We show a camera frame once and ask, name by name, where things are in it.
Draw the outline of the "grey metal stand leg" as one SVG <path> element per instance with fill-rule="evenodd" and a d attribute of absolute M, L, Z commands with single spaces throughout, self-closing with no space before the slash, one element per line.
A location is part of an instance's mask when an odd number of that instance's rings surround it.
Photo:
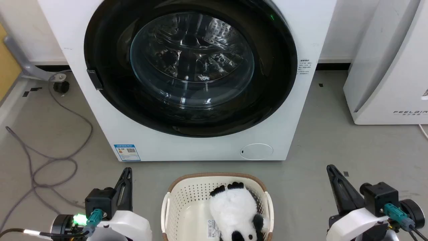
<path fill-rule="evenodd" d="M 42 70 L 32 64 L 23 50 L 20 49 L 17 42 L 12 38 L 12 36 L 7 35 L 3 38 L 3 42 L 8 50 L 11 52 L 17 63 L 22 68 L 23 77 L 30 78 L 35 80 L 43 80 L 43 81 L 52 81 L 54 83 L 65 83 L 66 82 L 66 74 L 64 73 L 53 73 Z"/>

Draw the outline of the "blue energy label sticker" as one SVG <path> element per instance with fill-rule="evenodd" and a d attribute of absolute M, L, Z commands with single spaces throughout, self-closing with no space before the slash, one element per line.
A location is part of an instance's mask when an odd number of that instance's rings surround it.
<path fill-rule="evenodd" d="M 121 162 L 139 162 L 141 158 L 137 152 L 135 145 L 123 144 L 113 145 L 117 154 L 117 158 Z"/>

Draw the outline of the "black and white panda plush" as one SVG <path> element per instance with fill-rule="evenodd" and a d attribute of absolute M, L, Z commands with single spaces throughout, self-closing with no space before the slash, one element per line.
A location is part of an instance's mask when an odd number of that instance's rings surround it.
<path fill-rule="evenodd" d="M 244 183 L 213 189 L 209 209 L 219 229 L 219 241 L 264 241 L 270 221 L 258 212 L 257 202 Z"/>

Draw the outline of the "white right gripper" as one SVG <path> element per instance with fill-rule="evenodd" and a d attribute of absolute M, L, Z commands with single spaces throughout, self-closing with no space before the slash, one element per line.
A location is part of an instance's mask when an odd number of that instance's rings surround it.
<path fill-rule="evenodd" d="M 388 220 L 388 216 L 376 217 L 364 208 L 364 198 L 335 165 L 327 165 L 326 170 L 338 214 L 345 215 L 347 211 L 351 211 L 331 226 L 326 241 L 351 241 L 379 222 Z"/>

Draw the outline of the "yellow wooden board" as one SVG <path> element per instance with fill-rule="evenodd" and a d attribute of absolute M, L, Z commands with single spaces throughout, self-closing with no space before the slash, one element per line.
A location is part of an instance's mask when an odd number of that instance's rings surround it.
<path fill-rule="evenodd" d="M 6 36 L 7 32 L 0 23 L 0 103 L 6 98 L 21 73 L 20 65 L 4 43 Z"/>

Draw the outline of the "cream perforated laundry basket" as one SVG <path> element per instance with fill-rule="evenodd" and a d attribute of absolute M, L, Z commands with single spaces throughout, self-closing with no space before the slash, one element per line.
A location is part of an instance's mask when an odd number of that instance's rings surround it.
<path fill-rule="evenodd" d="M 162 202 L 163 241 L 221 241 L 220 230 L 210 209 L 210 192 L 219 186 L 242 182 L 257 204 L 257 212 L 269 220 L 261 241 L 272 241 L 274 207 L 264 183 L 250 174 L 197 173 L 179 177 Z"/>

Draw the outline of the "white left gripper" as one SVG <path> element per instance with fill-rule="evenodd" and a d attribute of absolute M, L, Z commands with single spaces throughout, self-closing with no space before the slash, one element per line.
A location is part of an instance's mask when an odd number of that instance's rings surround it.
<path fill-rule="evenodd" d="M 124 168 L 115 186 L 117 210 L 96 227 L 96 241 L 153 241 L 150 223 L 133 211 L 132 168 Z"/>

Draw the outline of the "black caster wheel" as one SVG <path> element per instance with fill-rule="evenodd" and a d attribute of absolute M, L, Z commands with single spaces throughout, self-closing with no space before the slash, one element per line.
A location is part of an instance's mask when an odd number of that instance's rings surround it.
<path fill-rule="evenodd" d="M 52 89 L 60 94 L 66 94 L 70 89 L 70 83 L 68 81 L 54 82 Z"/>

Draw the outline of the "white air purifier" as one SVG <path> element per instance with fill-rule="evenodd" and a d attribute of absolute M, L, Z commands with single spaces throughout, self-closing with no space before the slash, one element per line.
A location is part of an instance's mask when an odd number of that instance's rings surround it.
<path fill-rule="evenodd" d="M 343 91 L 357 125 L 428 125 L 428 0 L 379 0 Z"/>

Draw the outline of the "small printed text label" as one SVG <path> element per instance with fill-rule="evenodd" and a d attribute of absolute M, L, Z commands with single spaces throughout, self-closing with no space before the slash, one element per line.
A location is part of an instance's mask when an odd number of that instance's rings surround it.
<path fill-rule="evenodd" d="M 312 68 L 312 61 L 310 59 L 300 59 L 298 64 L 298 75 L 309 75 Z"/>

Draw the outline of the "round white filter cover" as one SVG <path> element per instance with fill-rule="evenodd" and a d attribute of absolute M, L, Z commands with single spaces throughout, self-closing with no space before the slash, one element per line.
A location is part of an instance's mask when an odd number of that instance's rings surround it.
<path fill-rule="evenodd" d="M 263 143 L 249 144 L 240 150 L 240 155 L 246 160 L 266 160 L 273 154 L 272 146 Z"/>

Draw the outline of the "round black glass washer door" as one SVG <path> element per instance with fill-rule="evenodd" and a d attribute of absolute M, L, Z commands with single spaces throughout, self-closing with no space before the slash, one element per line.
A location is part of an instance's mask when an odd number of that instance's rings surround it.
<path fill-rule="evenodd" d="M 103 0 L 84 57 L 122 114 L 194 138 L 263 122 L 289 96 L 298 68 L 292 33 L 267 0 Z"/>

